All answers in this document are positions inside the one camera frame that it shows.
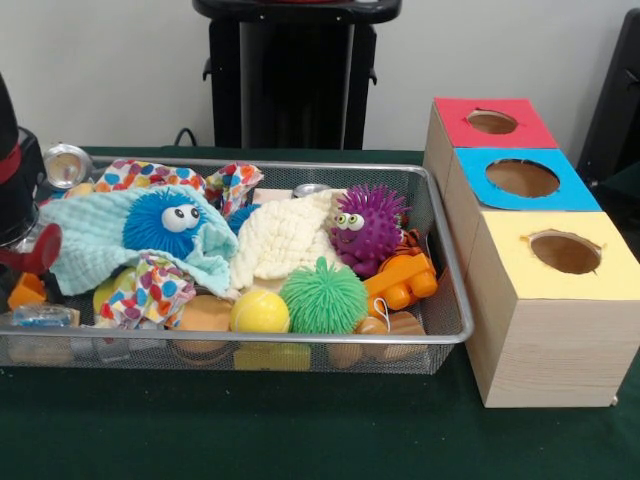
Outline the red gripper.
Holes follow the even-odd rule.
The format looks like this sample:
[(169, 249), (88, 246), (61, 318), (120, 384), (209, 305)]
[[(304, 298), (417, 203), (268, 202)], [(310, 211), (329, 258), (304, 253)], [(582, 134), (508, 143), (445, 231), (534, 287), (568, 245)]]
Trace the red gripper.
[(49, 270), (55, 263), (62, 244), (62, 230), (56, 223), (36, 228), (37, 235), (31, 230), (17, 247), (1, 249), (1, 264), (23, 273), (40, 275), (46, 299), (49, 303), (62, 303), (56, 276)]

